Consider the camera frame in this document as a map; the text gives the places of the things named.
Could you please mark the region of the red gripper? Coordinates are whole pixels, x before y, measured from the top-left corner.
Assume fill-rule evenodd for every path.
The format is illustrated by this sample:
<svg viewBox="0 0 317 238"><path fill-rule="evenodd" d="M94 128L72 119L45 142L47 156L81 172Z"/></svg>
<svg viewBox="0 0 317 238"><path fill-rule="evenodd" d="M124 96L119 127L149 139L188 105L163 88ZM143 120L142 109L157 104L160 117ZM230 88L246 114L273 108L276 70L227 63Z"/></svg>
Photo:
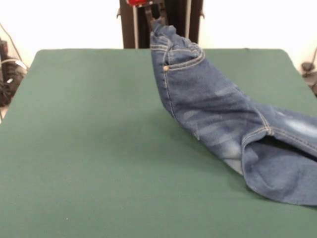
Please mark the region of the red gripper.
<svg viewBox="0 0 317 238"><path fill-rule="evenodd" d="M153 16L151 4L153 4L152 0L126 0L126 2L130 6L135 7L145 7L145 16L147 19L147 23L149 26L154 26L156 19ZM158 6L159 16L161 24L167 24L167 13L165 7L165 0L155 0L155 4Z"/></svg>

